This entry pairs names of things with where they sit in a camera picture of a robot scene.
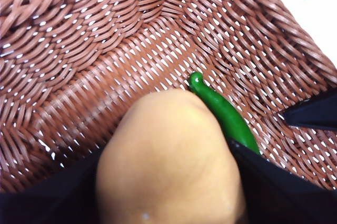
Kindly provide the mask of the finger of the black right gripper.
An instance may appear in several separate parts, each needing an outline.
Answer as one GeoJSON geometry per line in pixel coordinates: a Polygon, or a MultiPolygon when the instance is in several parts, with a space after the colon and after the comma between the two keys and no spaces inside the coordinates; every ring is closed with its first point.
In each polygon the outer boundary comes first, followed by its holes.
{"type": "Polygon", "coordinates": [[[283,112],[287,124],[336,131],[336,91],[326,91],[283,112]]]}

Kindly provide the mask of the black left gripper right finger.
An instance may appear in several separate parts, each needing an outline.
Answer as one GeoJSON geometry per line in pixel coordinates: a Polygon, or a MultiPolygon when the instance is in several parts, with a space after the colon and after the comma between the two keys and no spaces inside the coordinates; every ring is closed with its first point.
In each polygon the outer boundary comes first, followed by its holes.
{"type": "Polygon", "coordinates": [[[308,182],[230,138],[250,223],[336,223],[336,191],[308,182]]]}

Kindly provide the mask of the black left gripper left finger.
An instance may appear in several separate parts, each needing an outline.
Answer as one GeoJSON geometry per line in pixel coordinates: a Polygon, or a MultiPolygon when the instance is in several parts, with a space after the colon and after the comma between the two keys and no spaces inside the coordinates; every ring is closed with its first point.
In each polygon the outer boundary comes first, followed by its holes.
{"type": "Polygon", "coordinates": [[[95,175],[101,153],[22,192],[1,193],[1,223],[99,223],[95,175]]]}

